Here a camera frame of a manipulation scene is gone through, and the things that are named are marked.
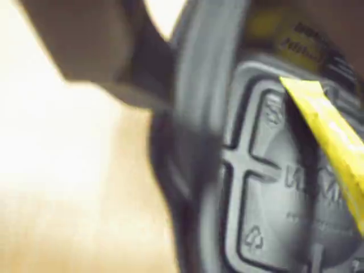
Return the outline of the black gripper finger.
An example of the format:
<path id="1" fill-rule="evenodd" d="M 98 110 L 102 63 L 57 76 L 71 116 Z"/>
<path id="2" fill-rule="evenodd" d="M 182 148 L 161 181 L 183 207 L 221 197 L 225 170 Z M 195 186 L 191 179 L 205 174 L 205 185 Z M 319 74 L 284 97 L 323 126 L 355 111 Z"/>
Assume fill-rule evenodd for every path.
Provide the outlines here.
<path id="1" fill-rule="evenodd" d="M 21 1 L 61 75 L 141 108 L 172 106 L 175 54 L 144 1 Z"/>
<path id="2" fill-rule="evenodd" d="M 253 1 L 252 45 L 363 93 L 363 1 Z"/>

